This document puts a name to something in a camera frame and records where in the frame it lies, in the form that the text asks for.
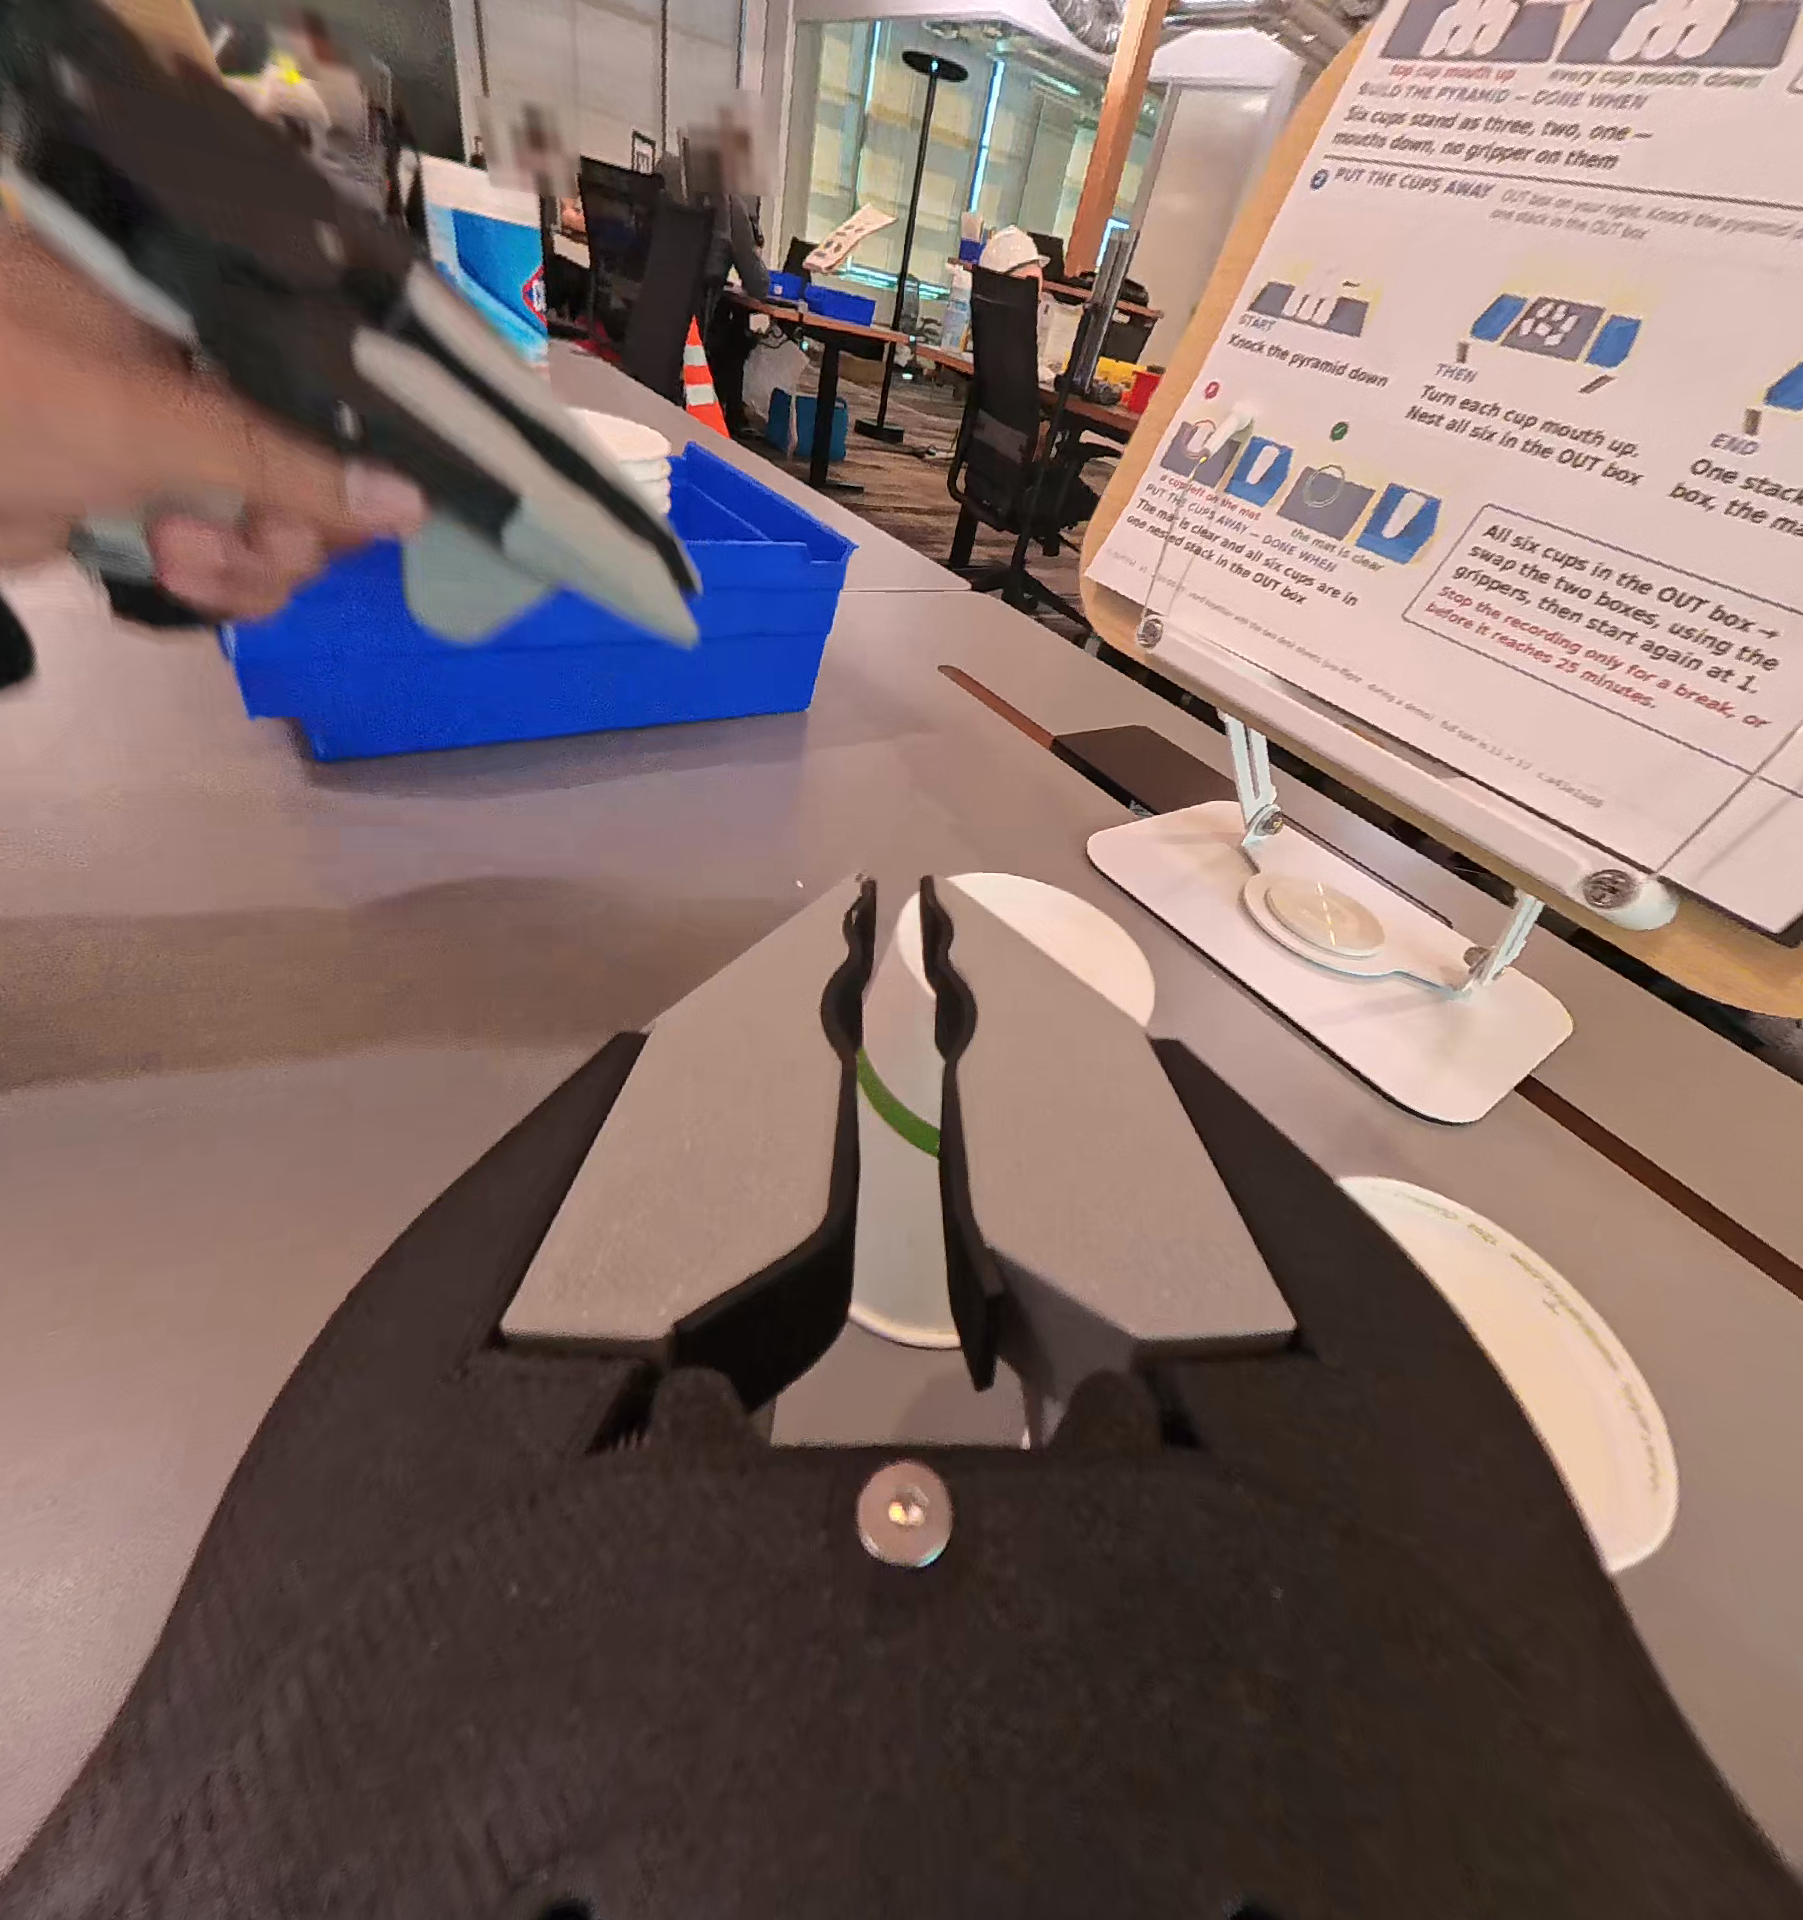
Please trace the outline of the cleaning wipes canister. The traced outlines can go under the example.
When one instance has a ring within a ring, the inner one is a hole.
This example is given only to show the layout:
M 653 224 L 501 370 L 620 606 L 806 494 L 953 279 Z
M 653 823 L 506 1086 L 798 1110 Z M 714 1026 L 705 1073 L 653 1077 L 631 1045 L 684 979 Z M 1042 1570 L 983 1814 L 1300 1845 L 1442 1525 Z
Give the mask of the cleaning wipes canister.
M 494 183 L 478 165 L 419 156 L 427 254 L 480 322 L 529 363 L 550 363 L 541 316 L 541 214 L 533 187 Z

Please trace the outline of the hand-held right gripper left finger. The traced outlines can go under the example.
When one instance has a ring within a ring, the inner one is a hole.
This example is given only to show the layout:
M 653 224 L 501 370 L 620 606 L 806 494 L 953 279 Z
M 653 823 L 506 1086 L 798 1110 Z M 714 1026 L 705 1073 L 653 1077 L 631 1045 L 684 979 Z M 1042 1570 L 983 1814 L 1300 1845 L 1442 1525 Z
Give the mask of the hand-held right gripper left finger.
M 603 1118 L 501 1349 L 714 1372 L 768 1409 L 840 1341 L 873 962 L 879 882 L 845 877 L 601 1055 Z

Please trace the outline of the printed instruction sheet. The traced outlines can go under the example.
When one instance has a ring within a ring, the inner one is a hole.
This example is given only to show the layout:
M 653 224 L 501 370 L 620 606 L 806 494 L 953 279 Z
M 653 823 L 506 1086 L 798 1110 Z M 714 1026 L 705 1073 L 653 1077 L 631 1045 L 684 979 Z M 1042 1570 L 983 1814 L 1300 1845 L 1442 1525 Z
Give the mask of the printed instruction sheet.
M 1803 939 L 1803 6 L 1379 6 L 1086 580 Z

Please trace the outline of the wooden pillar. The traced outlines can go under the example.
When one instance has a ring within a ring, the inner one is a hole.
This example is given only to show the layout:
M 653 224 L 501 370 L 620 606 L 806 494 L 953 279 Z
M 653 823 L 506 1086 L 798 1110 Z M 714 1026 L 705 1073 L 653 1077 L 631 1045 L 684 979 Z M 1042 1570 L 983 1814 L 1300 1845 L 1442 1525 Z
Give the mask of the wooden pillar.
M 1122 174 L 1132 156 L 1132 136 L 1136 136 L 1136 112 L 1146 97 L 1146 75 L 1154 75 L 1154 53 L 1167 34 L 1168 0 L 1127 0 L 1122 6 L 1122 28 L 1108 44 L 1108 75 L 1106 75 L 1106 107 L 1100 107 L 1100 136 L 1095 136 L 1095 156 L 1080 174 L 1080 198 L 1077 198 L 1077 224 L 1065 241 L 1065 268 L 1080 279 L 1100 268 L 1106 250 L 1106 224 L 1122 198 Z

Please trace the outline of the white and wood document stand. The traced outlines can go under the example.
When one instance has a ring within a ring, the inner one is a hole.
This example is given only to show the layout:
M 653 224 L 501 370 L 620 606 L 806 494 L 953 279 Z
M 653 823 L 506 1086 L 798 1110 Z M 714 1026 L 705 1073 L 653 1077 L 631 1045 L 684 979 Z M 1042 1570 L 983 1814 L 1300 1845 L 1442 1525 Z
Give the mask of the white and wood document stand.
M 1743 1008 L 1803 1017 L 1803 939 L 1770 939 L 1681 887 L 1575 867 L 1563 836 L 1499 793 L 1372 734 L 1259 666 L 1185 670 L 1157 658 L 1157 619 L 1086 580 L 1127 513 L 1168 407 L 1185 397 L 1226 292 L 1245 288 L 1355 44 L 1290 112 L 1264 183 L 1245 208 L 1206 308 L 1086 534 L 1080 589 L 1106 639 L 1226 717 L 1230 803 L 1168 813 L 1157 825 L 1106 825 L 1086 862 L 1206 962 L 1259 995 L 1377 1093 L 1433 1120 L 1480 1120 L 1563 1037 L 1572 1008 L 1515 971 L 1541 908 L 1609 939 L 1672 982 Z

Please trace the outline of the black floor lamp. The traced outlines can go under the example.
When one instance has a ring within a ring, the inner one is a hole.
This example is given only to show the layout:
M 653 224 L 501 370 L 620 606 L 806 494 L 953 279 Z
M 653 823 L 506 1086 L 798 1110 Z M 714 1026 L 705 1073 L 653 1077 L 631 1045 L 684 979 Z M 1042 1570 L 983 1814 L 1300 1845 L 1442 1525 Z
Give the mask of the black floor lamp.
M 915 214 L 922 214 L 922 183 L 924 183 L 924 156 L 931 156 L 931 119 L 937 119 L 937 90 L 943 82 L 965 82 L 965 67 L 953 56 L 931 56 L 931 53 L 904 53 L 904 67 L 924 82 L 922 100 L 922 128 L 915 128 L 915 178 L 912 178 L 912 208 L 904 208 L 904 250 L 896 250 L 896 270 L 894 270 L 894 316 L 887 316 L 887 363 L 884 363 L 884 397 L 879 397 L 879 414 L 856 423 L 857 441 L 896 450 L 904 430 L 887 423 L 887 399 L 894 399 L 894 370 L 896 370 L 896 351 L 912 342 L 904 309 L 912 309 L 912 282 L 915 282 Z

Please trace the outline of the blue plastic bin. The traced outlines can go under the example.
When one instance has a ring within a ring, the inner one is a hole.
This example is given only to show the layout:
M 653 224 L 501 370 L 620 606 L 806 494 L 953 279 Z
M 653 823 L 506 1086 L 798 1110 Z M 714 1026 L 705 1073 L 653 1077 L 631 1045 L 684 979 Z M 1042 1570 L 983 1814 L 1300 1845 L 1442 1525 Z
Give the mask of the blue plastic bin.
M 315 762 L 806 712 L 856 538 L 705 447 L 670 454 L 670 527 L 705 582 L 693 652 L 577 596 L 478 644 L 436 639 L 407 606 L 399 543 L 346 557 L 216 644 L 246 712 L 296 724 Z

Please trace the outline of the black office chair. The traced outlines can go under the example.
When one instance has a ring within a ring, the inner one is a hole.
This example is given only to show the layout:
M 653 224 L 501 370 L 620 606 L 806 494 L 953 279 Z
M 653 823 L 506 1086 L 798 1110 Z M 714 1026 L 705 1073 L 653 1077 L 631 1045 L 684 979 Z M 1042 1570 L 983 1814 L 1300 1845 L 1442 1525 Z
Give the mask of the black office chair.
M 714 208 L 661 198 L 650 214 L 650 254 L 626 298 L 620 370 L 650 397 L 684 407 L 685 332 L 705 308 L 714 254 Z
M 1080 606 L 1038 582 L 1031 557 L 1054 559 L 1095 521 L 1100 489 L 1080 472 L 1122 450 L 1042 397 L 1038 279 L 983 268 L 968 279 L 968 381 L 951 460 L 951 501 L 960 507 L 951 574 L 1086 639 Z

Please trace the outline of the person's left hand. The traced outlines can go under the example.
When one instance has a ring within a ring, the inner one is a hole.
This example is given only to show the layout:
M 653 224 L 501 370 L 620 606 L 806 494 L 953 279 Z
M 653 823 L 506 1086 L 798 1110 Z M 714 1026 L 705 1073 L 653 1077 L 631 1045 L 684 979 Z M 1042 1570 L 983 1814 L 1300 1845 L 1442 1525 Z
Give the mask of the person's left hand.
M 194 370 L 0 214 L 0 580 L 91 519 L 138 521 L 180 606 L 268 619 L 327 557 L 409 538 L 427 501 Z

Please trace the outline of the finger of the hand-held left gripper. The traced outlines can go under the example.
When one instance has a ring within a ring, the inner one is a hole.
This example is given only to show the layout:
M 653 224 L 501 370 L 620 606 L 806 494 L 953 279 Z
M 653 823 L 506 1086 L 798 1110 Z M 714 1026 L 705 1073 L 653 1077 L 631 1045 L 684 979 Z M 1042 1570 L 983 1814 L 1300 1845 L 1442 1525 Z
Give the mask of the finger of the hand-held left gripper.
M 427 521 L 399 543 L 399 589 L 415 628 L 446 644 L 486 644 L 550 596 L 577 596 L 650 639 L 700 644 L 700 574 L 670 521 L 626 482 L 516 351 L 469 327 L 362 327 L 349 363 L 419 454 Z
M 480 309 L 434 268 L 386 309 L 386 399 L 446 450 L 427 494 L 512 580 L 569 596 L 693 596 L 693 559 Z

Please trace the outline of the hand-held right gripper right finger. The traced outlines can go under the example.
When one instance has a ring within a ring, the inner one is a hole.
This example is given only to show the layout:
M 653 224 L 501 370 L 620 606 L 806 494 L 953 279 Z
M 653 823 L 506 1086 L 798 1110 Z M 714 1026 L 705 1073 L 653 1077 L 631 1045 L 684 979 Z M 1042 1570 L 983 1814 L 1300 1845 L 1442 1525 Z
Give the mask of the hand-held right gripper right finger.
M 1042 1448 L 1086 1377 L 1277 1352 L 1285 1308 L 1146 1023 L 924 877 L 937 1200 L 960 1362 L 1027 1392 Z

